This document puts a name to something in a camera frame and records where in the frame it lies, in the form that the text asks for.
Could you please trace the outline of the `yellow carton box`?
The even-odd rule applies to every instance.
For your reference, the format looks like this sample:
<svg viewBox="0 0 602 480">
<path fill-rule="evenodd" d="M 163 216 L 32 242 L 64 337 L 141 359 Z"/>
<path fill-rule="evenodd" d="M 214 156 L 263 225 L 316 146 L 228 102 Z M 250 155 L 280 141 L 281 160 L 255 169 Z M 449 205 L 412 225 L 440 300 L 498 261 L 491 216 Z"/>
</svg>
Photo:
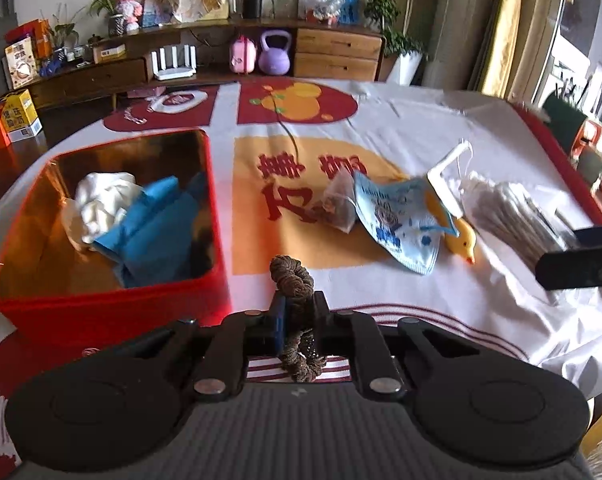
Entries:
<svg viewBox="0 0 602 480">
<path fill-rule="evenodd" d="M 28 89 L 6 96 L 0 114 L 11 143 L 35 138 L 43 130 Z"/>
</svg>

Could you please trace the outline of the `black cylinder speaker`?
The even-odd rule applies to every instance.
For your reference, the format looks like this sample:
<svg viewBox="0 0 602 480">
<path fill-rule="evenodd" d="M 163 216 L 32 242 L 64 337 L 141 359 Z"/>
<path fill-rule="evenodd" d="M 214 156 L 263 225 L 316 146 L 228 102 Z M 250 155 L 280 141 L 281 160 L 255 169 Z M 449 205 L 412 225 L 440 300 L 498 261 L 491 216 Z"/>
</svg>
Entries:
<svg viewBox="0 0 602 480">
<path fill-rule="evenodd" d="M 241 15 L 244 20 L 259 20 L 262 16 L 263 0 L 242 0 Z"/>
</svg>

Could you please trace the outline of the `white wifi router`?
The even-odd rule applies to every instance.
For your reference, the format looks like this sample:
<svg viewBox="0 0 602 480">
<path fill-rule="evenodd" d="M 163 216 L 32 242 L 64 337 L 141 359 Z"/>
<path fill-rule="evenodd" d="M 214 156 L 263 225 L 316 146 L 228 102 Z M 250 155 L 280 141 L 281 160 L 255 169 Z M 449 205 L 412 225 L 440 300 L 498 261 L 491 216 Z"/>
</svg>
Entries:
<svg viewBox="0 0 602 480">
<path fill-rule="evenodd" d="M 151 73 L 158 81 L 193 77 L 197 73 L 197 49 L 193 44 L 173 44 L 150 52 Z"/>
</svg>

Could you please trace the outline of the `white standing air conditioner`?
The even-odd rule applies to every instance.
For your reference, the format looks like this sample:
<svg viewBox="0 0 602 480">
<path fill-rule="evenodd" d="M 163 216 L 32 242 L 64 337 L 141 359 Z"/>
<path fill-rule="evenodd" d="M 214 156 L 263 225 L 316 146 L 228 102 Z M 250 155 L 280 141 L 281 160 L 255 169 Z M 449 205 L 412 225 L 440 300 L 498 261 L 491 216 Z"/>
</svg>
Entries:
<svg viewBox="0 0 602 480">
<path fill-rule="evenodd" d="M 481 43 L 488 0 L 438 0 L 422 84 L 464 90 Z"/>
</svg>

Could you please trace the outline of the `yellow curtain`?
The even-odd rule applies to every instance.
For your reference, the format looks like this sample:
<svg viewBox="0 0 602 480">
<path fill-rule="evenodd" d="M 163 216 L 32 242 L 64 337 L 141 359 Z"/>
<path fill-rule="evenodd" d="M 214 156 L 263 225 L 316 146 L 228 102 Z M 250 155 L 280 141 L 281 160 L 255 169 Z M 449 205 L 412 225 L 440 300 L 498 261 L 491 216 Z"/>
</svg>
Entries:
<svg viewBox="0 0 602 480">
<path fill-rule="evenodd" d="M 522 0 L 494 0 L 472 72 L 473 90 L 502 98 L 514 62 Z"/>
</svg>

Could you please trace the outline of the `small tea bag sachet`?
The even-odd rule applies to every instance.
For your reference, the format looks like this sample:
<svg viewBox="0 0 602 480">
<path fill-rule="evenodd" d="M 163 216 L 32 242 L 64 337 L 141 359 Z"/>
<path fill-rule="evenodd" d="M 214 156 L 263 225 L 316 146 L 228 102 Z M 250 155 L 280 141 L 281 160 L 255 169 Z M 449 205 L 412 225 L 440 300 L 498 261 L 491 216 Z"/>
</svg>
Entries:
<svg viewBox="0 0 602 480">
<path fill-rule="evenodd" d="M 348 234 L 357 220 L 354 179 L 341 168 L 331 180 L 320 199 L 312 206 L 312 213 L 319 221 Z"/>
</svg>

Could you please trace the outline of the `red square tin box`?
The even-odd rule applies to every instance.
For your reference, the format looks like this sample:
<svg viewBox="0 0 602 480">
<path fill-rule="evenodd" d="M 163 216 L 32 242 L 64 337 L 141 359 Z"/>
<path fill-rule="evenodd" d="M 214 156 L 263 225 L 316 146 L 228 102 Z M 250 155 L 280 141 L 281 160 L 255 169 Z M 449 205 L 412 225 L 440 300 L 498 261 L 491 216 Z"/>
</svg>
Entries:
<svg viewBox="0 0 602 480">
<path fill-rule="evenodd" d="M 104 347 L 230 310 L 209 137 L 138 136 L 47 162 L 0 253 L 0 313 L 51 346 Z"/>
</svg>

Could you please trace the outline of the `tall potted green plant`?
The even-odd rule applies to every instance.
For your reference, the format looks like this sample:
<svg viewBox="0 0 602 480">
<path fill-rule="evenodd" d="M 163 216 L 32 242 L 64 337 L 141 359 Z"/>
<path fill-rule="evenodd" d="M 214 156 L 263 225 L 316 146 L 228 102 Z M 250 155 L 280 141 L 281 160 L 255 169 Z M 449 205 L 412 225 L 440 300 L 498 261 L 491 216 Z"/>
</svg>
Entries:
<svg viewBox="0 0 602 480">
<path fill-rule="evenodd" d="M 365 0 L 364 17 L 378 29 L 383 39 L 383 57 L 394 58 L 386 82 L 410 86 L 426 49 L 408 34 L 415 0 L 405 0 L 401 11 L 396 0 Z"/>
</svg>

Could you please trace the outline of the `white mesh drawstring bag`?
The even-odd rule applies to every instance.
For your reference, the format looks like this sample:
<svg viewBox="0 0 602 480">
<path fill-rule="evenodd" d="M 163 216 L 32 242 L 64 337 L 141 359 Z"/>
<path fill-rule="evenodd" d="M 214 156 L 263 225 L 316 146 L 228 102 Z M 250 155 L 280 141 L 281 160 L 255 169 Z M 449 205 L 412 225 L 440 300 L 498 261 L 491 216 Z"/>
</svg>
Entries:
<svg viewBox="0 0 602 480">
<path fill-rule="evenodd" d="M 462 172 L 450 182 L 444 172 L 458 166 L 462 155 L 473 154 L 472 144 L 460 141 L 426 172 L 431 191 L 455 218 L 487 232 L 507 245 L 529 269 L 542 255 L 578 246 L 568 222 L 558 210 L 543 210 L 519 182 L 494 182 L 476 172 Z"/>
</svg>

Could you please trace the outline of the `brown hair scrunchie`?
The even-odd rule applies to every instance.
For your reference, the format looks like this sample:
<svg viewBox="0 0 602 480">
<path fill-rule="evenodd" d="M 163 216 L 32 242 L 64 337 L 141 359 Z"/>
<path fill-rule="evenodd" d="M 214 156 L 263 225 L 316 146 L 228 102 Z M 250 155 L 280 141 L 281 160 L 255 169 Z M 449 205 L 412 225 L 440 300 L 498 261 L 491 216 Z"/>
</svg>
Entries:
<svg viewBox="0 0 602 480">
<path fill-rule="evenodd" d="M 269 272 L 286 304 L 281 367 L 294 382 L 314 382 L 327 363 L 315 342 L 314 278 L 300 260 L 284 255 L 272 259 Z"/>
</svg>

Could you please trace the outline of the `blue cartoon face mask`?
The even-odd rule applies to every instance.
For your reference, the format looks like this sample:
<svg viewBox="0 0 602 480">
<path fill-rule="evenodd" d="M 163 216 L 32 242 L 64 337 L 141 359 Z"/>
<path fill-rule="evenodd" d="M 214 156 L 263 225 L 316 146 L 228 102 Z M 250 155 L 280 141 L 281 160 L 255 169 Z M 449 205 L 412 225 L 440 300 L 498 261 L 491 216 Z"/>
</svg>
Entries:
<svg viewBox="0 0 602 480">
<path fill-rule="evenodd" d="M 458 235 L 452 216 L 443 209 L 438 221 L 427 205 L 430 185 L 423 178 L 376 183 L 354 174 L 357 217 L 370 236 L 412 272 L 432 272 L 441 237 Z"/>
</svg>

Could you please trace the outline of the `cereal box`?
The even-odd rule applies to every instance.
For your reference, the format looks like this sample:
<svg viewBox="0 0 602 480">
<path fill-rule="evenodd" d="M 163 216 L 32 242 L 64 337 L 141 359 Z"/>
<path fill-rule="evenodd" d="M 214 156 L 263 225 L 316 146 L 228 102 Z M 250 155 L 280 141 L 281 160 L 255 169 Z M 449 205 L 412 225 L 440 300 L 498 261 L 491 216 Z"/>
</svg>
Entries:
<svg viewBox="0 0 602 480">
<path fill-rule="evenodd" d="M 38 64 L 31 37 L 5 47 L 5 58 L 11 88 L 19 89 L 39 80 Z"/>
</svg>

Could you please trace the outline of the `white cloth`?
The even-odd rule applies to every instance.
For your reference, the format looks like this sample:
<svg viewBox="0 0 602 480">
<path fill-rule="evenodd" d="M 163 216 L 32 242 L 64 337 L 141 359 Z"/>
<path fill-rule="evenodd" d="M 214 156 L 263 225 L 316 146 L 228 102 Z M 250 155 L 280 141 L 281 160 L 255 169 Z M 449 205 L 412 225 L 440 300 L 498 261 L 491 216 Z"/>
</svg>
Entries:
<svg viewBox="0 0 602 480">
<path fill-rule="evenodd" d="M 142 187 L 128 172 L 91 172 L 78 182 L 73 198 L 61 208 L 61 224 L 74 249 L 82 252 L 117 226 L 138 199 Z"/>
</svg>

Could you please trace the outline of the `blue cloth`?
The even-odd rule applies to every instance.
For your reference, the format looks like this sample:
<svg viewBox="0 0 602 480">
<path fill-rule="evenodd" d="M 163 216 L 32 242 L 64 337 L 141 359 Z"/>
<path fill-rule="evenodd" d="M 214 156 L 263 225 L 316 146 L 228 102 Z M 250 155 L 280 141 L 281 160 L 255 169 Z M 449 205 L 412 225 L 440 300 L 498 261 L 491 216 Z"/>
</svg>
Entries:
<svg viewBox="0 0 602 480">
<path fill-rule="evenodd" d="M 194 220 L 208 198 L 203 171 L 186 186 L 167 177 L 145 186 L 126 216 L 92 248 L 114 262 L 125 288 L 153 286 L 192 278 Z"/>
</svg>

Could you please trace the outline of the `yellow rubber duck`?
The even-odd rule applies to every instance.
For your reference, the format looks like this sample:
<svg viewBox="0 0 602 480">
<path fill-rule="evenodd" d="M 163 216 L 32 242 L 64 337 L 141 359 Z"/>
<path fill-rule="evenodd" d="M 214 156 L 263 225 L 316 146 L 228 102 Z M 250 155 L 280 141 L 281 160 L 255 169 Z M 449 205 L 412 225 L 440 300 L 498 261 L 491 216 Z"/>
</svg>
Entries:
<svg viewBox="0 0 602 480">
<path fill-rule="evenodd" d="M 470 264 L 476 263 L 476 232 L 464 218 L 451 216 L 432 191 L 426 192 L 426 205 L 430 214 L 441 228 L 455 228 L 454 233 L 445 232 L 447 249 Z"/>
</svg>

